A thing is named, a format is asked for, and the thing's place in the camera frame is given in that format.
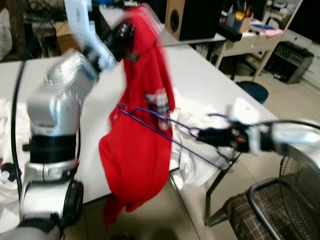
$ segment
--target tiled floor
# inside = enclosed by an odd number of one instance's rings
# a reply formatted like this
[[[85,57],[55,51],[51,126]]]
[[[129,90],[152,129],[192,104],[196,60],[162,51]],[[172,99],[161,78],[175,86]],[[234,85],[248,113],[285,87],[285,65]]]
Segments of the tiled floor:
[[[250,78],[237,76],[235,80],[247,79]],[[320,120],[320,96],[302,84],[286,85],[265,72],[257,82],[269,91],[265,107],[280,119]],[[263,153],[260,157],[243,154],[212,195],[211,212],[252,184],[277,176],[280,160],[274,153]],[[108,240],[114,233],[129,233],[137,240],[236,240],[227,221],[214,227],[204,225],[205,193],[211,182],[198,188],[183,186],[179,190],[187,211],[168,183],[160,194],[136,211],[122,212],[107,233],[103,226],[105,201],[99,201],[87,206],[81,220],[66,230],[66,240]]]

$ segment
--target cardboard box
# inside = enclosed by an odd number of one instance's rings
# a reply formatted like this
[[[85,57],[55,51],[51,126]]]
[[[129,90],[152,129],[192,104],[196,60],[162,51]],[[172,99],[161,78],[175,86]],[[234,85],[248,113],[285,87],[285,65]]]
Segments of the cardboard box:
[[[62,54],[64,54],[68,49],[75,49],[77,51],[80,51],[77,42],[74,40],[73,35],[70,33],[69,25],[67,22],[57,22],[55,24],[55,32]]]

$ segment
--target white plastic bag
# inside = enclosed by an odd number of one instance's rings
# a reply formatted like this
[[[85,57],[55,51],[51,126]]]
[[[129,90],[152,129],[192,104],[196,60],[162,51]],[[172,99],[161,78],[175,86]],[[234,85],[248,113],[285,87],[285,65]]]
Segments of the white plastic bag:
[[[0,61],[11,52],[12,37],[10,32],[9,12],[4,8],[0,12]]]

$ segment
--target chair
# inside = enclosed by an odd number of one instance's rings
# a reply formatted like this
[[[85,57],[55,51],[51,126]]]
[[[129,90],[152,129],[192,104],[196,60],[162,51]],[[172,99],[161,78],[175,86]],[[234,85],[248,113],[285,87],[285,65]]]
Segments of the chair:
[[[229,198],[207,217],[210,195],[221,181],[218,176],[207,192],[205,225],[229,220],[239,240],[320,239],[320,150],[319,146],[307,148],[288,146],[279,177]]]

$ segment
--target red hoodie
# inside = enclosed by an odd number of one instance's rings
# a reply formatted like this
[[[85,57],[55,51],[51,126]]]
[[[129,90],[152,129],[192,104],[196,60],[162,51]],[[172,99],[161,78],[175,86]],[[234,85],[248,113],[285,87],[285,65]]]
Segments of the red hoodie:
[[[131,8],[127,19],[134,26],[133,53],[138,60],[124,59],[126,89],[119,104],[150,109],[168,117],[175,99],[165,58],[157,40],[159,20],[146,4]],[[136,117],[172,137],[170,123],[155,119],[149,113]],[[116,107],[109,116],[110,132],[99,142],[105,176],[113,193],[106,201],[106,225],[116,220],[125,206],[133,211],[156,196],[169,178],[171,141],[155,133]]]

